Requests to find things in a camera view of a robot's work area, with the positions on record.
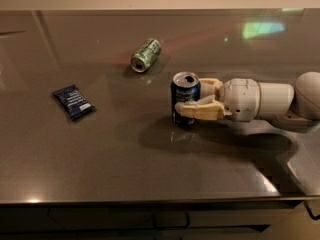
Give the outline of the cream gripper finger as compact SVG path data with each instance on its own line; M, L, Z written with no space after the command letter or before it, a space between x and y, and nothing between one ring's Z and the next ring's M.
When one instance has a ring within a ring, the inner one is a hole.
M223 82L217 78L201 78L200 84L200 97L205 98L210 95L218 95Z
M216 121L231 115L225 104L215 99L214 95L198 101L178 102L175 110L181 116L199 120Z

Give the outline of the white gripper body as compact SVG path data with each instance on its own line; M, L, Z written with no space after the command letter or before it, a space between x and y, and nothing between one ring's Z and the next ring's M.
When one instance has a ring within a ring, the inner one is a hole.
M219 89L219 101L224 104L226 118L235 122L249 122L258 114L260 87L252 79L229 80Z

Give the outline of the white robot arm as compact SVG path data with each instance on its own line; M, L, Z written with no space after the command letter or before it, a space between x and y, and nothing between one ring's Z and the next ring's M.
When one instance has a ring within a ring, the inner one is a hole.
M293 84L257 82L234 78L200 78L193 72L179 72L172 80L172 118L190 125L195 120L233 122L264 120L272 126L294 132L319 127L319 74L307 72Z

